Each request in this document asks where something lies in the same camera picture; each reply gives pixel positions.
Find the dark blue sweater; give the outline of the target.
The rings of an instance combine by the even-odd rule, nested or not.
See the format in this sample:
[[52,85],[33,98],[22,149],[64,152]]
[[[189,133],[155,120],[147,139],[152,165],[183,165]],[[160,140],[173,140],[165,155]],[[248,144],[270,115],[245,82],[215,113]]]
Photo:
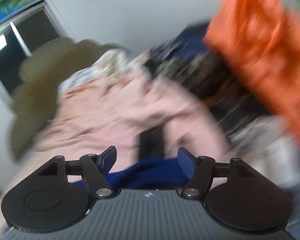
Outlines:
[[177,158],[142,160],[125,170],[109,173],[105,178],[115,192],[121,189],[178,189],[189,182]]

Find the dark patterned clothes pile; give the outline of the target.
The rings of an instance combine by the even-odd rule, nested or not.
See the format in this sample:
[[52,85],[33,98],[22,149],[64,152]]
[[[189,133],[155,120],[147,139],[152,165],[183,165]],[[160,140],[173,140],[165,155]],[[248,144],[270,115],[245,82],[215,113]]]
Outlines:
[[268,111],[237,81],[221,55],[203,44],[208,25],[190,25],[175,39],[151,48],[145,66],[153,79],[171,79],[202,100],[229,138]]

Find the pink bed sheet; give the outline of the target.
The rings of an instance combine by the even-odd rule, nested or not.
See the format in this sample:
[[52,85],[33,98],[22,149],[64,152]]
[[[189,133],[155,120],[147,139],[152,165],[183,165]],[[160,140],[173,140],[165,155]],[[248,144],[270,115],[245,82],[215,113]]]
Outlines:
[[193,155],[222,160],[228,143],[216,120],[201,100],[166,78],[147,81],[140,73],[128,74],[114,85],[99,77],[67,90],[55,118],[39,135],[34,153],[7,185],[13,188],[56,155],[77,160],[117,149],[113,171],[135,164],[139,135],[164,127],[165,157],[180,147]]

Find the white floral pillow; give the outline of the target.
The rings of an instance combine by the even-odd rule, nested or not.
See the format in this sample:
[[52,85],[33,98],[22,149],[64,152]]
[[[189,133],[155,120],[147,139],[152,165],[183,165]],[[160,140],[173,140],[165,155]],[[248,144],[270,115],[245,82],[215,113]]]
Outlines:
[[71,88],[98,77],[105,77],[109,83],[114,83],[131,71],[141,70],[142,65],[141,57],[129,57],[123,49],[109,49],[90,67],[75,72],[58,86],[57,103],[63,100],[65,92]]

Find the olive green padded headboard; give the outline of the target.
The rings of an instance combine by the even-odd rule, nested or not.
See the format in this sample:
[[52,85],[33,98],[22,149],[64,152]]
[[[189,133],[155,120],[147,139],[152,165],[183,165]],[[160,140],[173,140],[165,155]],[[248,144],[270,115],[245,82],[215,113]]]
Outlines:
[[58,86],[117,47],[88,39],[76,43],[61,37],[43,44],[22,62],[18,74],[21,84],[12,93],[15,119],[10,147],[14,161],[21,161],[34,137],[54,117]]

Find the orange garment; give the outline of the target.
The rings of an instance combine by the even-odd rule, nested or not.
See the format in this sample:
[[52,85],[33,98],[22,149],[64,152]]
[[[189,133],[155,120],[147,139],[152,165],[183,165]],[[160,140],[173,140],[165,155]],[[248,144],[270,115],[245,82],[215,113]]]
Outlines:
[[203,41],[300,141],[300,16],[281,0],[221,0]]

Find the window with white frame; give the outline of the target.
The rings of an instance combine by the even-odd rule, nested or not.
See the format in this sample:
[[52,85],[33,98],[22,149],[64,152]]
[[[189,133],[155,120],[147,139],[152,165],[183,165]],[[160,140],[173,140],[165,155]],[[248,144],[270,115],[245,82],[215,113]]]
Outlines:
[[21,84],[19,69],[40,46],[66,33],[46,2],[38,3],[0,25],[0,89],[8,95]]

